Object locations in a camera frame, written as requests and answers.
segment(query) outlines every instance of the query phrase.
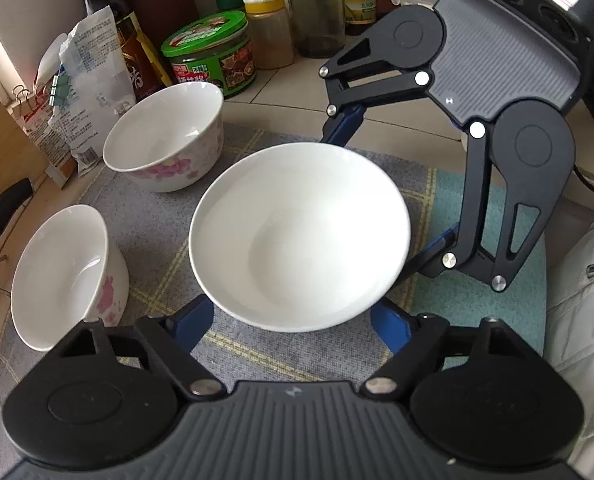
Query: yellow lid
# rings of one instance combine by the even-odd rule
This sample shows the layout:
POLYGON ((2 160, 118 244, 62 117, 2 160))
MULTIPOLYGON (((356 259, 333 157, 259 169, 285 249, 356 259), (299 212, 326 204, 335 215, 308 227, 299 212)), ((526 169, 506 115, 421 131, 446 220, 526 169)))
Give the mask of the yellow lid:
POLYGON ((275 12, 286 6, 283 0, 244 0, 246 12, 250 14, 263 14, 264 12, 275 12))

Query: metal pivot screw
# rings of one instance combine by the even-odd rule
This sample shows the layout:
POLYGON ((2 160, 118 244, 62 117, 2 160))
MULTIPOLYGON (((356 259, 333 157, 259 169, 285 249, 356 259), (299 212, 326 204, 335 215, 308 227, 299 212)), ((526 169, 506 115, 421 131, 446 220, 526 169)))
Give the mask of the metal pivot screw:
POLYGON ((496 292, 506 290, 506 279, 500 274, 496 275, 493 278, 492 287, 496 292))
POLYGON ((426 86, 430 82, 430 76, 427 72, 421 70, 414 75, 414 82, 419 86, 426 86))
POLYGON ((365 383, 366 390, 373 395, 391 394, 397 389, 397 383, 389 377, 373 377, 365 383))
POLYGON ((475 139, 481 139, 481 137, 486 134, 486 127, 483 123, 475 121, 470 125, 470 134, 475 137, 475 139))
POLYGON ((457 257, 452 253, 445 253, 442 258, 442 263, 446 269, 451 269, 457 265, 457 257))
POLYGON ((202 397, 218 394, 221 388, 221 383, 215 379, 199 379, 190 384, 190 391, 202 397))

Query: plain white bowl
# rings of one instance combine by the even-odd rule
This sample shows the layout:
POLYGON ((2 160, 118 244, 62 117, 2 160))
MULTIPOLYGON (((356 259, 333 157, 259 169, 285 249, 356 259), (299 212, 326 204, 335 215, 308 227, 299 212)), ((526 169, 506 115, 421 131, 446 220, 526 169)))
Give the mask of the plain white bowl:
POLYGON ((223 94, 212 83, 165 88, 133 106, 110 131, 104 162, 148 191, 190 186, 223 147, 223 94))
POLYGON ((392 180, 330 144, 267 148, 226 170, 192 217, 192 270, 231 316, 277 332, 347 321, 397 279, 410 218, 392 180))
POLYGON ((14 272, 14 327, 30 348, 50 350, 82 319, 119 323, 128 269, 95 208, 74 205, 48 218, 14 272))

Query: bowl rim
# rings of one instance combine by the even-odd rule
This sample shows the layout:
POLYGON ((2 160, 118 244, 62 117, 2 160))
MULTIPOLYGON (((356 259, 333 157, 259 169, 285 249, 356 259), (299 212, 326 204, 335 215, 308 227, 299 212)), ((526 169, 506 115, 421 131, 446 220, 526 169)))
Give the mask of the bowl rim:
POLYGON ((113 171, 116 171, 117 173, 132 173, 134 171, 147 170, 148 168, 152 168, 153 166, 158 166, 159 164, 161 164, 161 163, 169 160, 170 158, 173 158, 174 156, 179 155, 179 153, 181 153, 183 150, 187 149, 188 146, 192 145, 192 143, 194 143, 201 136, 203 136, 203 134, 206 131, 208 131, 212 127, 212 125, 219 119, 219 117, 221 115, 221 111, 223 110, 223 103, 224 103, 224 97, 223 97, 223 93, 221 92, 221 89, 219 89, 219 87, 217 85, 215 85, 213 83, 209 83, 207 81, 186 81, 184 83, 177 83, 177 84, 173 84, 172 86, 169 86, 167 88, 163 88, 163 89, 159 90, 158 92, 155 92, 154 94, 149 95, 143 101, 139 101, 130 110, 128 110, 125 114, 123 114, 119 118, 119 120, 114 124, 114 126, 110 130, 110 133, 108 133, 108 136, 106 137, 106 140, 104 141, 104 148, 102 150, 102 156, 103 156, 103 159, 104 159, 104 163, 106 164, 106 166, 108 166, 108 168, 110 168, 113 171), (168 155, 166 155, 164 157, 161 157, 161 158, 155 160, 154 162, 149 162, 148 164, 143 164, 141 166, 135 166, 134 168, 117 168, 117 167, 115 167, 114 165, 112 165, 112 164, 110 164, 108 162, 108 160, 106 158, 106 146, 108 145, 108 140, 112 137, 112 133, 119 127, 119 125, 124 120, 124 118, 126 118, 127 116, 129 116, 133 112, 133 110, 136 110, 141 103, 145 103, 149 99, 154 98, 155 96, 157 96, 158 98, 162 98, 162 96, 166 92, 178 91, 178 88, 188 88, 188 85, 190 85, 190 86, 197 86, 197 85, 204 85, 204 86, 206 86, 206 85, 210 85, 210 86, 214 87, 217 90, 216 94, 219 96, 219 109, 218 109, 217 113, 215 114, 215 117, 208 123, 208 125, 203 129, 203 131, 201 131, 199 133, 199 135, 193 137, 192 139, 189 139, 178 150, 176 150, 176 151, 174 151, 174 152, 172 152, 172 153, 170 153, 170 154, 168 154, 168 155))
MULTIPOLYGON (((26 258, 28 258, 29 256, 26 254, 26 251, 29 251, 29 247, 32 243, 32 241, 35 239, 35 237, 39 237, 41 235, 41 233, 43 231, 45 231, 47 229, 46 225, 48 225, 50 223, 50 221, 60 215, 65 214, 66 211, 71 211, 71 210, 92 210, 95 213, 95 216, 97 216, 100 220, 101 220, 101 226, 103 227, 103 232, 104 232, 104 266, 102 268, 102 272, 99 275, 99 280, 97 281, 96 287, 94 289, 94 295, 90 300, 90 303, 88 304, 88 307, 86 308, 86 311, 84 312, 84 315, 82 316, 81 319, 86 319, 88 317, 88 315, 90 314, 90 311, 93 309, 93 307, 96 305, 96 302, 98 301, 98 296, 99 296, 99 292, 101 290, 101 286, 102 283, 104 281, 104 278, 106 277, 106 270, 108 267, 108 260, 109 260, 109 251, 110 251, 110 243, 109 243, 109 237, 108 237, 108 228, 106 226, 106 221, 104 220, 104 217, 101 215, 101 213, 99 211, 97 211, 96 208, 86 205, 86 204, 75 204, 75 205, 71 205, 69 207, 66 207, 60 211, 57 211, 54 215, 50 216, 32 235, 32 237, 30 238, 30 240, 28 240, 28 243, 26 244, 26 246, 24 247, 23 252, 21 253, 21 256, 19 257, 19 261, 17 263, 17 268, 19 266, 19 264, 21 263, 21 261, 24 259, 24 256, 26 258)), ((14 298, 14 283, 16 282, 16 277, 17 277, 17 273, 16 273, 16 269, 14 271, 14 276, 13 276, 13 284, 12 287, 10 288, 10 313, 12 315, 13 318, 13 324, 14 324, 14 329, 17 332, 17 335, 20 337, 20 339, 26 343, 26 345, 28 345, 30 348, 32 348, 33 350, 36 350, 38 352, 47 352, 49 350, 51 350, 53 347, 45 347, 45 348, 40 348, 39 346, 30 344, 28 341, 26 341, 26 338, 21 334, 21 332, 19 331, 19 328, 17 326, 17 322, 14 318, 14 306, 13 306, 13 298, 14 298)))
POLYGON ((241 322, 244 322, 250 326, 256 326, 258 328, 261 328, 263 330, 269 330, 271 332, 302 333, 302 332, 316 332, 317 330, 325 330, 327 328, 332 328, 333 326, 337 326, 337 325, 340 325, 341 323, 350 321, 351 319, 354 319, 355 317, 361 315, 363 312, 365 312, 370 307, 372 307, 375 303, 377 303, 377 301, 379 301, 381 298, 383 298, 387 294, 387 292, 392 288, 392 286, 395 284, 395 282, 397 281, 397 278, 401 274, 401 270, 404 268, 404 264, 408 257, 408 253, 410 252, 411 239, 412 239, 412 226, 410 223, 410 211, 408 211, 408 204, 406 204, 406 200, 401 195, 399 188, 393 182, 392 178, 384 170, 382 170, 377 164, 372 162, 369 158, 361 155, 360 153, 354 152, 352 150, 348 150, 348 149, 344 148, 343 146, 337 146, 335 144, 327 144, 327 143, 316 142, 316 141, 288 142, 285 144, 278 144, 276 146, 270 146, 268 148, 264 148, 262 150, 259 150, 258 152, 251 153, 250 155, 242 158, 241 160, 238 160, 235 164, 233 164, 227 170, 225 170, 223 173, 221 173, 215 179, 215 181, 212 184, 210 184, 210 186, 208 186, 208 189, 203 193, 202 198, 199 200, 199 203, 197 204, 197 207, 195 208, 194 213, 192 214, 192 220, 190 221, 190 231, 188 233, 188 253, 189 253, 189 257, 190 257, 190 266, 192 267, 192 273, 194 274, 195 278, 197 279, 197 283, 199 283, 199 286, 202 288, 202 291, 206 294, 206 296, 208 296, 208 298, 210 298, 212 303, 217 305, 221 310, 223 310, 229 316, 232 316, 235 319, 237 319, 241 322), (308 325, 304 325, 304 326, 298 327, 298 328, 286 328, 285 326, 280 326, 280 325, 272 325, 272 324, 267 324, 267 323, 262 323, 262 322, 260 323, 260 322, 250 321, 249 319, 246 319, 245 317, 241 316, 237 312, 234 312, 231 309, 223 306, 221 304, 221 302, 219 302, 215 297, 213 297, 213 295, 203 285, 202 279, 201 279, 199 273, 197 272, 194 258, 192 257, 192 232, 193 232, 193 229, 195 226, 195 219, 196 219, 197 211, 200 210, 203 200, 208 196, 212 187, 215 186, 215 184, 219 180, 221 180, 222 177, 224 177, 230 170, 232 170, 238 164, 243 163, 245 160, 248 160, 249 158, 255 158, 256 156, 259 156, 260 153, 269 152, 270 150, 286 149, 286 147, 293 146, 295 144, 296 145, 314 144, 314 145, 318 145, 318 146, 327 146, 326 149, 336 151, 336 152, 338 152, 339 150, 344 150, 344 153, 350 153, 350 156, 357 158, 357 159, 361 159, 365 162, 368 162, 370 166, 373 166, 374 168, 376 168, 376 170, 378 170, 378 173, 381 173, 383 176, 386 177, 386 182, 388 182, 388 184, 396 191, 396 196, 400 197, 401 204, 403 206, 403 213, 404 213, 404 218, 403 218, 404 222, 401 225, 401 227, 407 229, 408 236, 407 236, 407 240, 406 240, 405 250, 403 251, 400 262, 397 264, 397 271, 394 273, 394 275, 390 279, 385 281, 384 284, 388 285, 388 286, 385 287, 385 289, 382 292, 380 292, 379 294, 373 294, 373 296, 376 296, 376 297, 374 299, 372 299, 372 298, 370 299, 370 304, 368 306, 362 308, 361 310, 355 309, 355 310, 349 312, 348 314, 339 316, 337 319, 335 319, 333 324, 330 324, 329 322, 320 322, 320 323, 310 323, 308 325))

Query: white jacket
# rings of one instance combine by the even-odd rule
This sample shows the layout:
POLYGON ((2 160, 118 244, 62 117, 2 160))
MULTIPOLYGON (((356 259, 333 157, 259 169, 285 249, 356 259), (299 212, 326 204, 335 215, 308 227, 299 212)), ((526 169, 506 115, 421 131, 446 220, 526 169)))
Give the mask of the white jacket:
POLYGON ((586 422, 570 463, 594 480, 594 224, 548 271, 544 357, 584 404, 586 422))

